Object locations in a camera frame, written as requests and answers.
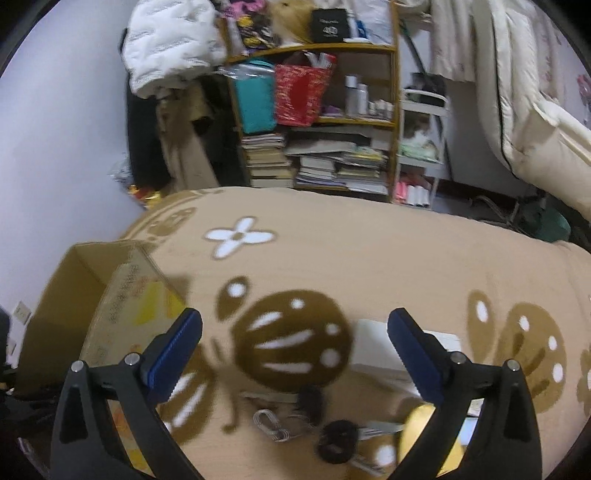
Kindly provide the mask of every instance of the red bag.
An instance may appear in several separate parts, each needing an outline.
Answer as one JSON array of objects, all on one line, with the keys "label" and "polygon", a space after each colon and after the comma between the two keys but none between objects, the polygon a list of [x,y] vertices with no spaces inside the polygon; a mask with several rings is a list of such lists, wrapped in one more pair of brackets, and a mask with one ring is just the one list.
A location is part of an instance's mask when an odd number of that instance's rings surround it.
[{"label": "red bag", "polygon": [[320,101],[332,69],[301,65],[275,66],[275,118],[280,125],[309,127],[318,118]]}]

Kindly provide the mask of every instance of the white wall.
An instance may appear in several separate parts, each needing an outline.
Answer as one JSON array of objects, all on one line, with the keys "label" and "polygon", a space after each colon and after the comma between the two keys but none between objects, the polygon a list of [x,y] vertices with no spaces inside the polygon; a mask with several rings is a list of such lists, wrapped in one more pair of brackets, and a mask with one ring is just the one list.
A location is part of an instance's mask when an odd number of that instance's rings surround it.
[{"label": "white wall", "polygon": [[[71,244],[116,239],[142,212],[108,176],[127,150],[118,43],[134,5],[61,0],[0,77],[0,304],[7,310],[18,300],[36,306]],[[12,335],[22,331],[15,324]]]}]

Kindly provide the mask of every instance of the metal screw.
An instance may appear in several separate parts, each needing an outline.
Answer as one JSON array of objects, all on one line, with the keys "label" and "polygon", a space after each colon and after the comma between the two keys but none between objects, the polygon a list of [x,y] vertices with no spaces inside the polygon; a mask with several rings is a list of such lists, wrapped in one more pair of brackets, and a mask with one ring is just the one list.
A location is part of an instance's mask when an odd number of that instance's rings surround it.
[{"label": "metal screw", "polygon": [[139,353],[128,353],[125,355],[124,361],[126,365],[129,365],[130,367],[135,365],[137,362],[139,362]]},{"label": "metal screw", "polygon": [[517,360],[513,360],[512,358],[507,360],[507,366],[509,367],[509,370],[514,372],[517,372],[521,368],[519,362]]},{"label": "metal screw", "polygon": [[468,360],[467,356],[464,355],[462,352],[452,352],[449,358],[452,359],[452,362],[458,365],[464,364],[466,363],[466,360]]},{"label": "metal screw", "polygon": [[76,360],[70,368],[73,372],[79,372],[84,368],[84,362],[82,360]]}]

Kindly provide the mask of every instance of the clothes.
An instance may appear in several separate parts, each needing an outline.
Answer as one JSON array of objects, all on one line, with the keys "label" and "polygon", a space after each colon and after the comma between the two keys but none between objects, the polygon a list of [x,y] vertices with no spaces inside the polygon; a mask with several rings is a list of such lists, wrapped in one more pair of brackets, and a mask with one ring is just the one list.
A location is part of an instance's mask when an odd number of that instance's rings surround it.
[{"label": "clothes", "polygon": [[161,100],[157,115],[164,158],[173,178],[168,193],[217,187],[219,183],[193,128],[193,121],[210,116],[201,85],[193,83]]},{"label": "clothes", "polygon": [[[123,48],[127,29],[123,31],[119,52]],[[134,183],[138,188],[162,189],[170,175],[164,162],[156,120],[156,98],[143,99],[135,96],[129,88],[127,76],[127,145],[129,164]]]},{"label": "clothes", "polygon": [[432,0],[431,72],[450,80],[474,82],[472,0]]},{"label": "clothes", "polygon": [[139,97],[182,89],[226,59],[209,0],[140,0],[129,19],[123,59]]}]

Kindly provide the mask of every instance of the key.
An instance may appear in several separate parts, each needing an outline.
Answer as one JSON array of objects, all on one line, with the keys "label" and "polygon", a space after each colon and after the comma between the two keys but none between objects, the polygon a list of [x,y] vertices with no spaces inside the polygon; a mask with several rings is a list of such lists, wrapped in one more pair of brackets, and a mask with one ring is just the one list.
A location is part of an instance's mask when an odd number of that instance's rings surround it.
[{"label": "key", "polygon": [[253,393],[240,392],[242,398],[262,400],[269,404],[293,404],[294,414],[303,415],[310,426],[317,427],[324,416],[324,397],[322,390],[315,385],[304,385],[298,393]]},{"label": "key", "polygon": [[359,441],[359,427],[349,420],[336,420],[322,428],[316,446],[318,456],[327,463],[350,463],[373,476],[385,475],[385,470],[355,453]]},{"label": "key", "polygon": [[382,435],[393,435],[404,429],[401,423],[390,423],[387,421],[369,421],[367,426],[359,429],[359,441],[368,440]]}]

